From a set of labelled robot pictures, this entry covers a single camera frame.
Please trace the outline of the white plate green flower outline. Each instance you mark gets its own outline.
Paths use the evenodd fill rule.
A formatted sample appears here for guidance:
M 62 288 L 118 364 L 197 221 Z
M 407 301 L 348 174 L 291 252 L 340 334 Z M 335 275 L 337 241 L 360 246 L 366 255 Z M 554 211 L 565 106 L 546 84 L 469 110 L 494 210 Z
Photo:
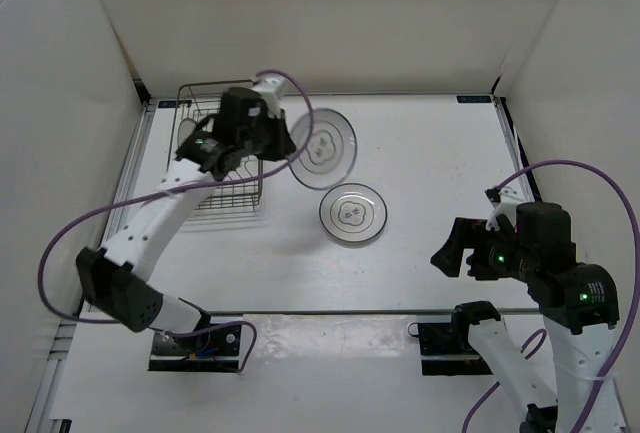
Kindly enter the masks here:
M 361 183 L 344 183 L 330 189 L 319 204 L 319 220 L 334 240 L 360 245 L 374 241 L 388 221 L 383 197 Z

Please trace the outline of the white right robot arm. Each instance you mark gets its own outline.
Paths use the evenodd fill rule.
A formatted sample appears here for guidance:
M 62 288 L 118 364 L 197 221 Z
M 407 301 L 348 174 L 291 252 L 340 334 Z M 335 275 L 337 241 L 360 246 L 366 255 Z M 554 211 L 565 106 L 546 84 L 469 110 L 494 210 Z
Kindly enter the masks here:
M 455 307 L 449 340 L 476 351 L 504 389 L 522 432 L 618 432 L 615 385 L 602 372 L 620 319 L 617 289 L 601 266 L 580 263 L 571 217 L 554 203 L 499 206 L 488 220 L 457 218 L 431 263 L 448 277 L 467 264 L 477 281 L 515 279 L 537 304 L 550 341 L 550 389 L 488 301 Z

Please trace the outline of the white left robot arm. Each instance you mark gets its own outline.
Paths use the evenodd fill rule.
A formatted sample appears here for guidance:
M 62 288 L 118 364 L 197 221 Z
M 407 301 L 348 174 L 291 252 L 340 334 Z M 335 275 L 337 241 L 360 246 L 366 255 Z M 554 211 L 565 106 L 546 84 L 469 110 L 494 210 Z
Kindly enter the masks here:
M 231 87 L 216 113 L 200 120 L 179 145 L 159 184 L 125 226 L 98 249 L 76 258 L 84 299 L 133 332 L 166 331 L 188 353 L 210 339 L 204 310 L 164 295 L 148 283 L 192 211 L 250 156 L 280 161 L 295 151 L 280 107 L 283 83 L 271 76 Z

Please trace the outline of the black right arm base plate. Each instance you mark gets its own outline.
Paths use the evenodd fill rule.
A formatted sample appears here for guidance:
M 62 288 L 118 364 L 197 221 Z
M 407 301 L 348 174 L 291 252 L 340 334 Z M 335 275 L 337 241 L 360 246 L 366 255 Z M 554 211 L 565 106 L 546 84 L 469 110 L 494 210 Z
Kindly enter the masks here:
M 481 356 L 457 339 L 450 323 L 412 322 L 407 327 L 407 333 L 419 343 L 421 373 L 425 377 L 492 374 Z

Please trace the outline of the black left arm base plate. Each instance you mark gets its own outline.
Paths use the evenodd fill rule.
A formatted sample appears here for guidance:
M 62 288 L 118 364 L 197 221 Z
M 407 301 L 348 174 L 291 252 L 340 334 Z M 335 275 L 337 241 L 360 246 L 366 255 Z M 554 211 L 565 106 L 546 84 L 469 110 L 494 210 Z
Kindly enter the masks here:
M 153 336 L 148 370 L 172 373 L 236 373 L 239 369 L 240 325 L 192 338 Z

